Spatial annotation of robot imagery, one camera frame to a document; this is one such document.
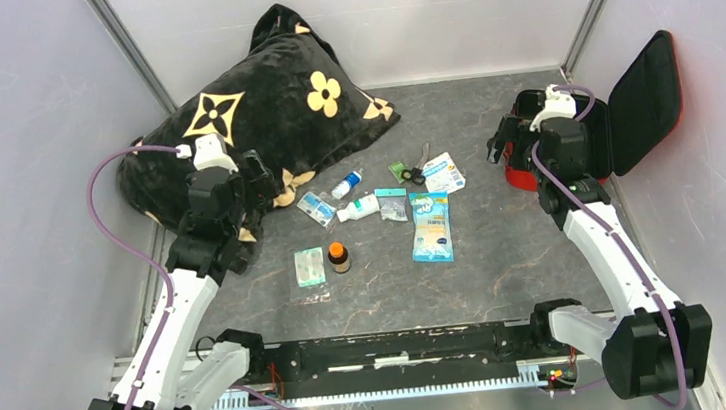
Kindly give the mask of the white blue gauze packet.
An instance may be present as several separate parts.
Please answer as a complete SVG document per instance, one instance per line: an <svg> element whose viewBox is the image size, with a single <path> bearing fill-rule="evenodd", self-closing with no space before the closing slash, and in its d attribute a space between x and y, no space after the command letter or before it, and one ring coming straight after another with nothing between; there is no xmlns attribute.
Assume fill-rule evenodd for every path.
<svg viewBox="0 0 726 410"><path fill-rule="evenodd" d="M422 169L422 175L425 177L424 185L428 192L451 194L466 186L465 176L448 152L429 160Z"/></svg>

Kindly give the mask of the black handled scissors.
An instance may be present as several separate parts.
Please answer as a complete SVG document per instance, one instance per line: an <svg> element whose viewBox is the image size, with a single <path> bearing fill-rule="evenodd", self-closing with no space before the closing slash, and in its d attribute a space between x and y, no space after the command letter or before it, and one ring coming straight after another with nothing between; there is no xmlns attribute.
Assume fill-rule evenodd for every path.
<svg viewBox="0 0 726 410"><path fill-rule="evenodd" d="M423 186L426 177L423 175L424 165L429 159L430 144L424 143L422 147L421 157L417 164L413 167L405 168L401 171L400 177L404 182L411 182L415 186Z"/></svg>

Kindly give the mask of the brown bottle orange cap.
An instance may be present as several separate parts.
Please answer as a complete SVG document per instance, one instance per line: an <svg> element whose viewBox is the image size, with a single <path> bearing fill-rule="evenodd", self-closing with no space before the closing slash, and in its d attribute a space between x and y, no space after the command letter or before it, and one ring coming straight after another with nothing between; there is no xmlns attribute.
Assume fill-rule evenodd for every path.
<svg viewBox="0 0 726 410"><path fill-rule="evenodd" d="M351 269L350 253L343 243L331 243L327 254L334 273L346 273Z"/></svg>

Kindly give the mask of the blue white wipes pack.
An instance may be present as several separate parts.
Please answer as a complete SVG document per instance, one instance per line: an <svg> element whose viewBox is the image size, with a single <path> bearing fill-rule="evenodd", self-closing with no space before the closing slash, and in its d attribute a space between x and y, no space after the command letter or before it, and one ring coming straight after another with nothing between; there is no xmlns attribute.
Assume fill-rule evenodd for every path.
<svg viewBox="0 0 726 410"><path fill-rule="evenodd" d="M414 218L412 260L423 263L453 262L449 199L446 192L410 193Z"/></svg>

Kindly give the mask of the small clear zip bag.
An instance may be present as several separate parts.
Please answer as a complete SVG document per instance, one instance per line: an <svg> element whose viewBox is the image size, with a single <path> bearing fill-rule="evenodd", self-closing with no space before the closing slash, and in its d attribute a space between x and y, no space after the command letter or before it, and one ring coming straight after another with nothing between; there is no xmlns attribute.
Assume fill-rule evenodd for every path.
<svg viewBox="0 0 726 410"><path fill-rule="evenodd" d="M378 188L374 195L379 204L380 216L384 221L407 222L405 188Z"/></svg>

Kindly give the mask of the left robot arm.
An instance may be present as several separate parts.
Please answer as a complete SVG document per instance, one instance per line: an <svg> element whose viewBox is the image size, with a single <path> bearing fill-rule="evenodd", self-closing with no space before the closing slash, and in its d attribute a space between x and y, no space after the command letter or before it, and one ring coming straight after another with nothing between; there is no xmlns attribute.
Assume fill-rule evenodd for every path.
<svg viewBox="0 0 726 410"><path fill-rule="evenodd" d="M164 284L146 334L113 393L92 400L87 410L211 410L231 385L252 385L267 374L261 334L232 329L188 376L182 371L226 274L248 267L238 235L244 219L277 195L274 174L251 150L230 164L200 162L186 188L189 206L158 270Z"/></svg>

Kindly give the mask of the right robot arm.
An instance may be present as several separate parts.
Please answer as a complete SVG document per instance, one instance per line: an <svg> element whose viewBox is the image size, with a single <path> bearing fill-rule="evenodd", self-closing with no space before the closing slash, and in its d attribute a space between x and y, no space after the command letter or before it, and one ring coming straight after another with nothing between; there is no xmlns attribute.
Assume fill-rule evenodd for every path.
<svg viewBox="0 0 726 410"><path fill-rule="evenodd" d="M575 244L609 297L609 320L575 301L540 308L532 347L553 356L566 345L596 361L619 398L664 399L705 381L713 321L700 304L685 304L659 279L631 242L601 183L589 172L586 126L570 117L532 122L502 118L488 141L488 161L518 157L537 181L538 202Z"/></svg>

